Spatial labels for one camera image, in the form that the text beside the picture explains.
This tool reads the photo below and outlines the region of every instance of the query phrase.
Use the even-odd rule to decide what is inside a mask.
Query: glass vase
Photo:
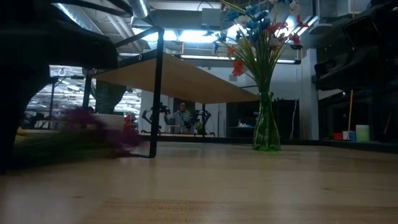
[[[272,112],[273,93],[259,93],[259,116],[254,129],[253,149],[257,151],[280,151],[278,127]]]

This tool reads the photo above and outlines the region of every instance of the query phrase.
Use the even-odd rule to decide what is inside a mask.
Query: person
[[[181,125],[181,128],[174,128],[174,133],[184,133],[188,134],[191,129],[191,125],[189,123],[191,114],[187,110],[187,104],[185,102],[180,103],[180,109],[176,111],[172,115],[172,119],[174,120],[174,125]],[[164,121],[166,124],[171,125],[171,119],[168,119],[167,114],[164,114]]]

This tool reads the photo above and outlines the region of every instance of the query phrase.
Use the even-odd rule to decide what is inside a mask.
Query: white flower
[[[237,23],[243,27],[246,26],[246,24],[251,20],[250,16],[239,16],[237,18]]]
[[[297,16],[300,15],[300,11],[301,11],[301,6],[297,3],[296,0],[293,0],[292,3],[290,3],[290,14]]]

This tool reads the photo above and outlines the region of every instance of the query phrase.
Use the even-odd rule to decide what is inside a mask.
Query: black metal table frame
[[[145,157],[145,158],[154,158],[156,156],[156,148],[157,148],[157,127],[159,126],[159,110],[160,110],[160,88],[162,86],[162,68],[163,68],[163,48],[164,48],[164,29],[155,26],[150,29],[147,29],[137,35],[126,38],[114,46],[116,48],[121,47],[126,44],[130,44],[134,41],[137,41],[149,34],[158,33],[157,38],[157,47],[155,50],[151,50],[146,53],[141,53],[136,56],[129,57],[124,60],[119,61],[119,67],[125,67],[128,65],[132,65],[135,63],[144,62],[146,60],[150,60],[156,58],[156,68],[155,68],[155,87],[154,87],[154,100],[153,100],[153,109],[152,109],[152,126],[150,127],[150,145],[149,145],[149,155],[140,155],[135,154],[133,156]],[[83,109],[88,109],[89,96],[90,96],[90,88],[91,88],[91,76],[97,75],[99,73],[92,72],[94,70],[88,70],[86,75],[85,82],[85,92],[83,97]]]

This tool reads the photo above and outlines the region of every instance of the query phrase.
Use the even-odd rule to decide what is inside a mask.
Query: wooden table
[[[158,142],[122,158],[0,175],[0,223],[393,224],[398,155]],[[140,151],[147,153],[148,145]]]

